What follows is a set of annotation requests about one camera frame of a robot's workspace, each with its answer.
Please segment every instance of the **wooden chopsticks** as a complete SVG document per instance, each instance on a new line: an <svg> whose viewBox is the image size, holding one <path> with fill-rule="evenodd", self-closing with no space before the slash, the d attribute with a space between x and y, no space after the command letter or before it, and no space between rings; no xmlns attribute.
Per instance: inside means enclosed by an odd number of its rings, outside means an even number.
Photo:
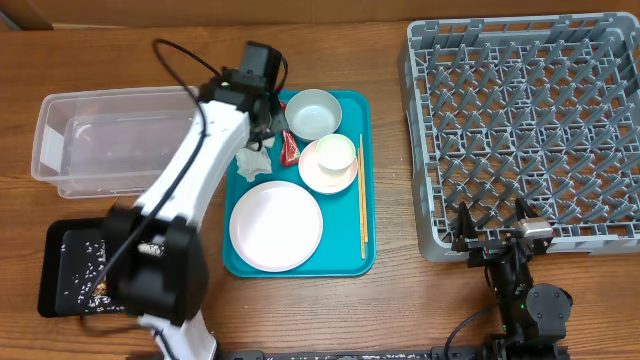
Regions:
<svg viewBox="0 0 640 360"><path fill-rule="evenodd" d="M369 229L367 226L367 195L364 175L364 148L362 146L362 134L360 135L360 148L358 149L358 197L360 199L360 253L362 259L366 257L365 244L369 242Z"/></svg>

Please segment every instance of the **wooden table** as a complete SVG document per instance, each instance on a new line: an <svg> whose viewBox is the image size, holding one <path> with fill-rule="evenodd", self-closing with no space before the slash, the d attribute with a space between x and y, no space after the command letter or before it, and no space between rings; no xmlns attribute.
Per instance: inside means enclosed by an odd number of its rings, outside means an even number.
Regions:
<svg viewBox="0 0 640 360"><path fill-rule="evenodd" d="M371 104L375 142L378 254L359 278L242 280L220 261L224 183L202 238L213 254L203 304L227 350L269 352L428 349L494 301L482 270L435 264L418 253L411 198L411 154L396 60L407 22L359 25L7 33L0 35L0 358L121 359L156 347L148 333L83 335L75 319L36 311L47 227L62 218L101 216L113 199L65 200L31 178L33 134L42 99L71 91L173 85L150 42L175 41L211 63L236 66L245 41L273 45L291 66L293 89L354 89ZM171 62L188 83L209 74L182 55ZM536 282L569 291L575 306L564 345L575 358L640 357L640 256L551 255L531 264ZM108 325L126 322L101 319ZM456 344L479 344L499 330L489 317Z"/></svg>

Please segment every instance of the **dish rack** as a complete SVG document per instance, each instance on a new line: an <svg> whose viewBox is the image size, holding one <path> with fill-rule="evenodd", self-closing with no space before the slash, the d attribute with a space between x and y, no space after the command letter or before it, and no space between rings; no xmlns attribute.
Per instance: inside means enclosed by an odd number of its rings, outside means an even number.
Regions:
<svg viewBox="0 0 640 360"><path fill-rule="evenodd" d="M524 196L549 252L640 252L640 25L627 13L426 20L399 59L419 248L451 251L461 201L505 238Z"/></svg>

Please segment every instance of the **white bowl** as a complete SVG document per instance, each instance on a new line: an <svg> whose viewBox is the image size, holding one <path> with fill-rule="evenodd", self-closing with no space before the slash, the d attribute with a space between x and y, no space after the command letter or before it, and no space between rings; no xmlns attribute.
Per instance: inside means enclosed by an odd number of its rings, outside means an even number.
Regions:
<svg viewBox="0 0 640 360"><path fill-rule="evenodd" d="M342 121L342 108L328 92L310 89L300 91L289 100L285 117L291 132L311 142L338 129Z"/></svg>
<svg viewBox="0 0 640 360"><path fill-rule="evenodd" d="M330 172L346 170L356 159L356 147L348 137L330 134L318 141L318 163Z"/></svg>

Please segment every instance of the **white paper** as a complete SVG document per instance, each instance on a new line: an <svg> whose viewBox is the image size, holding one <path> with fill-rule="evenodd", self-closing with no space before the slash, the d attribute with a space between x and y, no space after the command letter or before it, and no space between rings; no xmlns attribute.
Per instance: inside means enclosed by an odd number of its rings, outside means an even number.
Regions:
<svg viewBox="0 0 640 360"><path fill-rule="evenodd" d="M64 150L64 136L49 126L44 127L40 162L60 172L62 165L62 151Z"/></svg>

